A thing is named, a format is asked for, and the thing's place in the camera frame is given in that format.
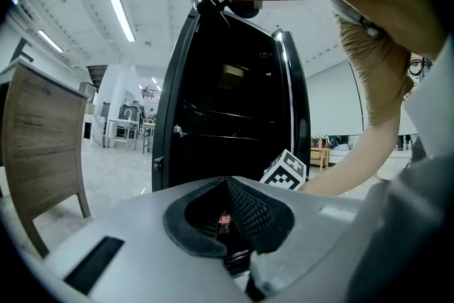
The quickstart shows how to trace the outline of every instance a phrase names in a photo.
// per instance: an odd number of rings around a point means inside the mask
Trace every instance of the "tan sleeve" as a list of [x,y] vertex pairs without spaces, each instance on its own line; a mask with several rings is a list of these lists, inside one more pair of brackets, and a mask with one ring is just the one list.
[[407,75],[410,52],[388,35],[372,38],[362,26],[336,20],[343,49],[364,86],[369,124],[390,120],[414,85]]

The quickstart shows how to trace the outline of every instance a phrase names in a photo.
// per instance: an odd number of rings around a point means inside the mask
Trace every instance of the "black cabinet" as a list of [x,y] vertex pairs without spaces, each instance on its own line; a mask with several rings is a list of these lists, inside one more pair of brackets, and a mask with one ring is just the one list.
[[[228,30],[192,9],[173,50],[157,113],[153,191],[219,175],[259,180],[284,149],[309,165],[309,103],[292,36],[223,15]],[[221,81],[226,67],[240,74],[232,87]]]

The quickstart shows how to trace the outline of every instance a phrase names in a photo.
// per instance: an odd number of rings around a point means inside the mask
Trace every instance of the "white floor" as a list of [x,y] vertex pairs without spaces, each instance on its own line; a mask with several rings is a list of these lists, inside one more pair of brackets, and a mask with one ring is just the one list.
[[[151,168],[151,153],[142,154],[141,148],[126,151],[124,146],[120,145],[106,149],[84,142],[82,173],[92,216],[88,219],[82,218],[77,198],[73,196],[36,218],[36,228],[49,250],[55,249],[73,233],[120,201],[151,193]],[[319,168],[311,167],[309,177],[314,178],[318,174]],[[364,199],[369,188],[378,181],[372,178],[343,196]],[[2,191],[5,192],[4,172],[0,173],[0,183]],[[17,244],[39,258],[18,220],[10,196],[0,198],[0,215]]]

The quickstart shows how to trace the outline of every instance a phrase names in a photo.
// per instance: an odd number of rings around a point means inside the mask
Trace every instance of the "person's arm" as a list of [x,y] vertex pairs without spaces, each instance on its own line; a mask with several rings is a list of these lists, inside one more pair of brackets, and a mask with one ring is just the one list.
[[381,125],[369,125],[340,163],[306,182],[300,191],[338,196],[371,178],[396,146],[399,122],[400,112]]

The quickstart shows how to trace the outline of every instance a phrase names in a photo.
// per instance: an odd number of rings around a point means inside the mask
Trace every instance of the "ceiling light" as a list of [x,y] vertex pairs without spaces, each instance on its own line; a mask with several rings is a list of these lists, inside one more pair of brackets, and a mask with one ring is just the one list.
[[19,0],[11,0],[13,2],[14,5],[17,5],[19,4]]
[[57,46],[57,44],[50,39],[50,37],[44,33],[44,31],[38,31],[39,34],[41,34],[41,37],[43,37],[51,46],[53,46],[58,52],[63,53],[63,50]]
[[123,32],[125,33],[126,39],[128,39],[129,42],[135,42],[133,31],[131,30],[128,19],[126,18],[123,3],[121,2],[121,0],[111,0],[111,3],[115,11],[116,17],[120,22]]

